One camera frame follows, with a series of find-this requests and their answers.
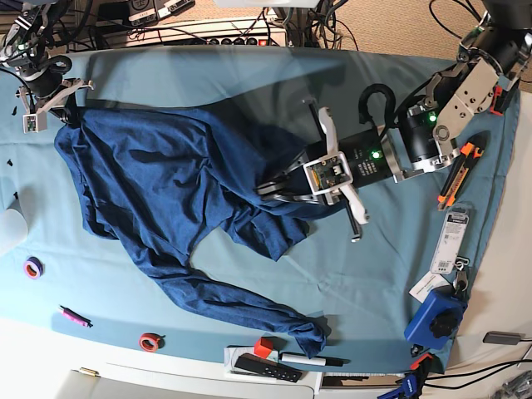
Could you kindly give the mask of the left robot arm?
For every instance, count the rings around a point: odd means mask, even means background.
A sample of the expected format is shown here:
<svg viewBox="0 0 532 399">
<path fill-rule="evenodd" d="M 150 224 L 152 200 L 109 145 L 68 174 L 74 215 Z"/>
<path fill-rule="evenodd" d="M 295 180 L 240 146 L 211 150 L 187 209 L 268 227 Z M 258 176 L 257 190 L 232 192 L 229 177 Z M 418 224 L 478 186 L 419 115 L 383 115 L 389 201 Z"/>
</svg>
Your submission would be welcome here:
<svg viewBox="0 0 532 399">
<path fill-rule="evenodd" d="M 364 89 L 357 110 L 365 131 L 339 138 L 330 110 L 310 101 L 320 141 L 259 185 L 257 194 L 287 203 L 343 203 L 353 237 L 360 239 L 369 216 L 358 188 L 447 167 L 451 176 L 438 207 L 451 207 L 485 148 L 481 135 L 464 145 L 457 145 L 457 138 L 476 115 L 505 113 L 531 59 L 530 2 L 487 1 L 484 6 L 477 26 L 461 39 L 456 62 L 402 101 L 381 83 Z"/>
</svg>

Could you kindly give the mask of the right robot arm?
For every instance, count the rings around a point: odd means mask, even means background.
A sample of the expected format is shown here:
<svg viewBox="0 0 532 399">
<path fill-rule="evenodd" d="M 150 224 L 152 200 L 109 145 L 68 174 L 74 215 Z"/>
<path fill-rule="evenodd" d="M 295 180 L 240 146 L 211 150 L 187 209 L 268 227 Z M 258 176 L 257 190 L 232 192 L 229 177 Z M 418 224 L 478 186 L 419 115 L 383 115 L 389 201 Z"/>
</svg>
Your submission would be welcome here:
<svg viewBox="0 0 532 399">
<path fill-rule="evenodd" d="M 66 125 L 78 126 L 76 92 L 94 88 L 92 81 L 65 77 L 72 68 L 70 57 L 49 54 L 51 49 L 74 42 L 91 15 L 93 2 L 86 1 L 80 23 L 59 35 L 54 27 L 72 10 L 72 4 L 21 2 L 20 13 L 2 40 L 1 72 L 20 82 L 16 97 L 24 107 L 22 128 L 26 134 L 46 130 L 49 115 Z"/>
</svg>

